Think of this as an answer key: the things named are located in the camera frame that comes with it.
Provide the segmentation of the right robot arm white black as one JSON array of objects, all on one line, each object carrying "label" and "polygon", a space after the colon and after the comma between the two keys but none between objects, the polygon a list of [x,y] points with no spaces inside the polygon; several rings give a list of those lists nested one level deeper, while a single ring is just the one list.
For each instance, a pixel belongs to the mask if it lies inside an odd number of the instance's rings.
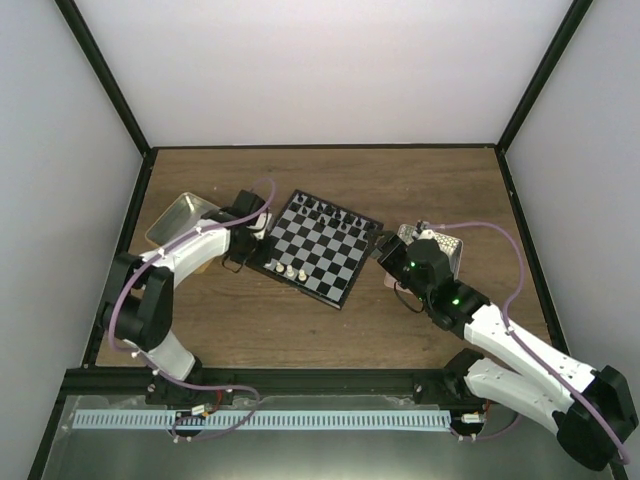
[{"label": "right robot arm white black", "polygon": [[627,464],[624,443],[639,425],[626,378],[572,358],[511,320],[505,306],[458,279],[435,233],[405,242],[392,231],[372,237],[372,257],[410,292],[440,329],[473,345],[444,378],[447,396],[502,404],[538,423],[582,466]]}]

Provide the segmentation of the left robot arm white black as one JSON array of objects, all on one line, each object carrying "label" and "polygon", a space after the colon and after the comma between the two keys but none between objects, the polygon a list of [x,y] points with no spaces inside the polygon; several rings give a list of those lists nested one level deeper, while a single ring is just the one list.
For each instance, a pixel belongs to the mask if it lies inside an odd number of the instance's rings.
[{"label": "left robot arm white black", "polygon": [[117,255],[103,291],[98,318],[110,346],[142,357],[158,375],[171,378],[170,393],[196,402],[203,377],[196,356],[172,331],[174,290],[210,261],[244,263],[269,247],[266,230],[274,196],[240,191],[233,204],[203,214],[169,242],[140,255]]}]

